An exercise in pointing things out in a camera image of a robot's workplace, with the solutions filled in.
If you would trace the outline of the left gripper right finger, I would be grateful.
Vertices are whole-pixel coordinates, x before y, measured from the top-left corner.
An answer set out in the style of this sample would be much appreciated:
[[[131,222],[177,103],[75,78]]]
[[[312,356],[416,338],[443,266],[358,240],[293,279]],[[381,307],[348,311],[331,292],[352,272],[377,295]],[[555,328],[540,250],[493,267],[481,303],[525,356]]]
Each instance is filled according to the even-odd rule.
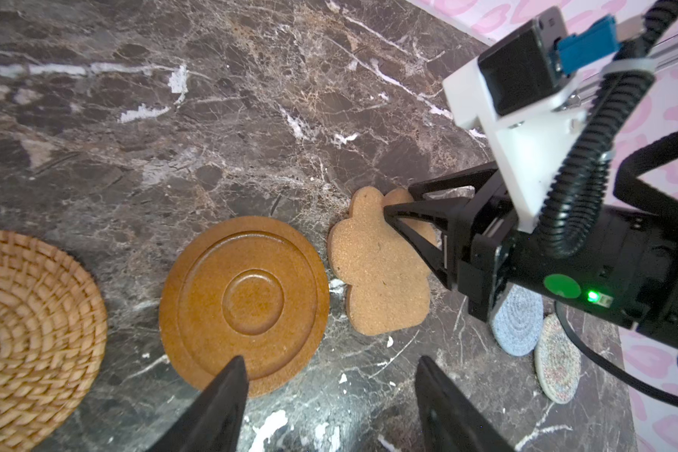
[[[425,450],[513,451],[431,357],[419,359],[414,387]]]

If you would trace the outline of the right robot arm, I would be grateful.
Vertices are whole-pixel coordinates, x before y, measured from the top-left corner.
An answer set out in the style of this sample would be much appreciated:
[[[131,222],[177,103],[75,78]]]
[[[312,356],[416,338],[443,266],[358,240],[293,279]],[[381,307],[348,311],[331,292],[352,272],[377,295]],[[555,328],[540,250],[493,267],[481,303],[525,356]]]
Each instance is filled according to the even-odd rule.
[[[419,253],[469,313],[495,316],[509,284],[523,286],[678,350],[678,225],[605,208],[575,255],[543,254],[519,228],[495,164],[412,185],[386,222]]]

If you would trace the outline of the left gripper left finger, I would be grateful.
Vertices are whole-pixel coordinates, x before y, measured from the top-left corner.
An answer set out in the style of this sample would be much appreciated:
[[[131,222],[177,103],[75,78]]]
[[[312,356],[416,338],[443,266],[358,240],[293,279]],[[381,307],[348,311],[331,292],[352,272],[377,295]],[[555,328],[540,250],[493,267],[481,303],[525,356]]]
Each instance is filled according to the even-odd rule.
[[[235,451],[249,381],[244,358],[235,356],[149,451]]]

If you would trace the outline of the cork paw-shaped coaster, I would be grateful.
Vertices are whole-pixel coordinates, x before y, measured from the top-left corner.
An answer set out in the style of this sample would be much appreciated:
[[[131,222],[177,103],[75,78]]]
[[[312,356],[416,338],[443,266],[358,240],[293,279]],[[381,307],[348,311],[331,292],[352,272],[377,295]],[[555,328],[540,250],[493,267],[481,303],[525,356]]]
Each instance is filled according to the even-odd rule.
[[[348,218],[331,228],[331,269],[348,285],[348,319],[363,335],[408,329],[429,313],[431,270],[383,215],[384,207],[411,201],[405,188],[387,194],[372,186],[360,188],[352,196]]]

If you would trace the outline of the woven rattan round coaster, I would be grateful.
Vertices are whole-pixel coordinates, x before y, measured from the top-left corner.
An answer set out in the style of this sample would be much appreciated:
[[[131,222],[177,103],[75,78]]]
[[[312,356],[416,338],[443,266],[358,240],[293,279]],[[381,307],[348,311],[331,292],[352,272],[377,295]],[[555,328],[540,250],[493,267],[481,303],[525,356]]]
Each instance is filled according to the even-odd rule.
[[[29,451],[60,427],[95,381],[107,308],[63,250],[0,230],[0,451]]]

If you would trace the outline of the beige speckled woven coaster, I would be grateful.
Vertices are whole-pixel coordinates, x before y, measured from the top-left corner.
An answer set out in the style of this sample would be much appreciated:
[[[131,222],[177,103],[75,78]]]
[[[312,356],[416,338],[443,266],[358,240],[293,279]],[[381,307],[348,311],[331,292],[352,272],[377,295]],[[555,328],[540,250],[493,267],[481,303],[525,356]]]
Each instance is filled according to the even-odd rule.
[[[534,361],[544,395],[557,404],[568,404],[581,377],[581,356],[555,314],[544,318]]]

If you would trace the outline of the brown wooden round coaster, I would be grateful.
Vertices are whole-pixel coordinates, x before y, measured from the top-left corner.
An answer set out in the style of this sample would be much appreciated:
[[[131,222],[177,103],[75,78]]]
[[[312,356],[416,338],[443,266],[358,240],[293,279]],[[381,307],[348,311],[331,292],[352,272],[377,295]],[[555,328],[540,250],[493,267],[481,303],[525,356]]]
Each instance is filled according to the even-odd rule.
[[[323,262],[309,240],[274,218],[226,220],[178,256],[159,305],[169,362],[198,390],[243,358],[250,397],[273,392],[316,353],[330,312]]]

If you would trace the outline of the blue-grey woven round coaster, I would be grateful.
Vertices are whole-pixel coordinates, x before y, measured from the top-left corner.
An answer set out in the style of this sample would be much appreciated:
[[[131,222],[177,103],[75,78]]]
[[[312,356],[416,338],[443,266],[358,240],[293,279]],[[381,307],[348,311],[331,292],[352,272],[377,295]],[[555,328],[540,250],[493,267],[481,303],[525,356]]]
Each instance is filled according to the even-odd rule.
[[[522,286],[512,286],[493,316],[491,329],[504,352],[523,357],[537,346],[543,323],[542,296]]]

